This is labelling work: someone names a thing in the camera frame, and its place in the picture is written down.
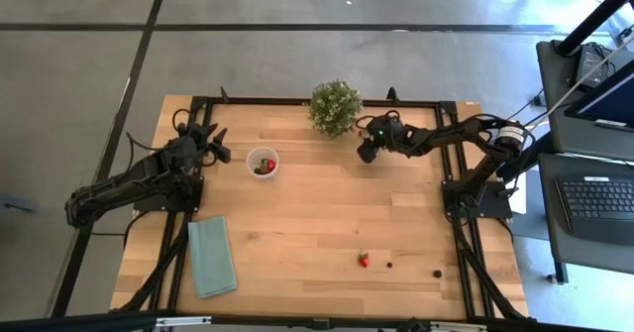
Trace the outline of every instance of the red strawberry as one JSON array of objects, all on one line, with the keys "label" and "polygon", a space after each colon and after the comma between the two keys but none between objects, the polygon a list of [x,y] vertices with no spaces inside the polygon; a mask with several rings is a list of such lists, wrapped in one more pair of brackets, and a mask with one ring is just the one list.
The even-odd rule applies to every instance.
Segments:
[{"label": "red strawberry", "polygon": [[370,256],[368,253],[359,254],[359,264],[364,268],[368,267],[370,264]]}]

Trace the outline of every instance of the concrete floor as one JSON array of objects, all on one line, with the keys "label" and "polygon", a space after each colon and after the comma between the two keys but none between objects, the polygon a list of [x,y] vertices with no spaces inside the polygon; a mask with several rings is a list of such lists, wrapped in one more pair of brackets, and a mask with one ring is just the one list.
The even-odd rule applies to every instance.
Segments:
[{"label": "concrete floor", "polygon": [[[153,0],[0,0],[0,22],[145,23]],[[160,23],[576,24],[596,0],[164,0]],[[126,130],[149,142],[166,94],[306,97],[340,77],[365,98],[393,85],[401,98],[470,100],[510,115],[541,88],[535,44],[549,35],[440,33],[154,33]],[[71,230],[63,203],[89,182],[117,110],[140,33],[0,33],[0,192],[36,213],[0,215],[0,320],[46,315]],[[610,38],[595,41],[611,44]],[[541,110],[527,109],[527,120]],[[121,145],[113,171],[123,169]],[[98,232],[122,232],[130,209]],[[542,321],[634,329],[631,276],[571,268],[546,284],[547,243],[518,239],[531,315]],[[93,237],[69,313],[107,310],[121,238]],[[601,292],[596,308],[593,293]],[[223,327],[231,331],[237,327]],[[253,328],[260,332],[266,329]]]}]

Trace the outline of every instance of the black desk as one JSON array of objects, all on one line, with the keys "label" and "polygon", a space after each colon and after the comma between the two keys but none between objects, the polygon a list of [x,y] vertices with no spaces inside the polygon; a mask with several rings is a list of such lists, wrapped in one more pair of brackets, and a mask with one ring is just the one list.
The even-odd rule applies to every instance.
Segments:
[{"label": "black desk", "polygon": [[566,279],[563,263],[634,274],[634,246],[589,241],[570,234],[555,186],[555,178],[561,175],[623,175],[625,169],[630,168],[598,160],[558,155],[540,156],[539,172],[548,217],[548,232],[556,273],[561,274],[557,277],[559,282]]},{"label": "black desk", "polygon": [[[634,53],[621,51],[611,61],[620,68],[634,59]],[[537,44],[537,60],[542,75],[544,95],[548,108],[552,108],[570,89],[569,80],[575,67],[573,57],[557,55],[550,42]],[[580,91],[573,92],[566,103],[577,101],[583,96]],[[540,138],[534,148],[522,155],[528,156],[526,165],[520,167],[522,160],[502,167],[497,176],[509,181],[537,163],[540,154],[578,154],[600,158],[634,161],[634,133],[601,128],[589,120],[571,118],[564,114],[566,107],[550,115],[551,131]]]}]

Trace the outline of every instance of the desk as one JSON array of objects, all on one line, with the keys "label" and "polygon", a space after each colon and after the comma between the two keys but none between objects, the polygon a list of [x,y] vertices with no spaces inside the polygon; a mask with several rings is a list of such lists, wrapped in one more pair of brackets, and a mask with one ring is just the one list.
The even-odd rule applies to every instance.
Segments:
[{"label": "desk", "polygon": [[[174,136],[171,115],[188,108],[191,99],[165,98],[153,146]],[[473,103],[458,108],[461,119],[480,110]],[[366,108],[360,115],[388,109]],[[406,123],[436,127],[433,110],[398,110]],[[227,217],[238,289],[197,298],[187,254],[178,311],[465,318],[453,233],[444,217],[439,150],[410,160],[381,152],[368,166],[357,157],[356,133],[328,141],[311,129],[307,117],[302,106],[214,105],[212,122],[229,129],[225,145],[232,161],[203,169],[204,193],[194,220]],[[257,181],[246,170],[245,158],[256,146],[279,152],[279,172],[271,182]],[[465,145],[465,151],[469,166],[475,166],[481,152],[473,145]],[[458,165],[453,167],[456,175]],[[130,232],[113,308],[127,302],[154,268],[165,215],[150,213]],[[508,232],[494,220],[478,222],[487,270],[515,308],[527,314]],[[367,269],[357,263],[361,249],[370,253]],[[442,271],[442,278],[434,278],[434,270]],[[159,307],[165,307],[170,282],[168,271]],[[481,313],[474,274],[471,282]]]},{"label": "desk", "polygon": [[[611,60],[620,68],[634,59],[631,52],[621,51]],[[574,57],[557,55],[550,42],[537,44],[537,60],[544,86],[544,96],[548,109],[552,108],[570,89],[569,80],[575,68]],[[576,90],[566,100],[572,103],[580,99],[583,92]],[[541,137],[528,155],[526,165],[520,167],[522,160],[507,165],[497,171],[505,181],[529,169],[537,163],[540,154],[578,154],[599,158],[634,161],[634,134],[602,128],[594,122],[565,115],[567,108],[556,110],[549,116],[551,131]]]},{"label": "desk", "polygon": [[620,164],[556,155],[541,156],[539,168],[555,262],[634,274],[634,247],[600,243],[571,235],[555,185],[555,178],[561,175],[622,175],[623,170],[628,168]]}]

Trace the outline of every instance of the table leg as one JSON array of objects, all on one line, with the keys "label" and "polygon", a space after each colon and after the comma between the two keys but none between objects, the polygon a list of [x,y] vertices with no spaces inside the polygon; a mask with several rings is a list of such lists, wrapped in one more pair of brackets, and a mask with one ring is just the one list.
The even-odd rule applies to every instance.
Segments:
[{"label": "table leg", "polygon": [[500,167],[496,174],[501,177],[506,183],[515,178],[516,175],[528,170],[530,167],[537,164],[537,159],[540,154],[556,154],[553,147],[553,139],[551,132],[548,132],[543,137],[539,138],[537,142],[533,144],[533,148],[526,148],[520,155],[520,157],[512,163],[506,164]]},{"label": "table leg", "polygon": [[556,284],[568,283],[568,271],[566,264],[555,261],[555,274],[546,277],[548,281]]}]

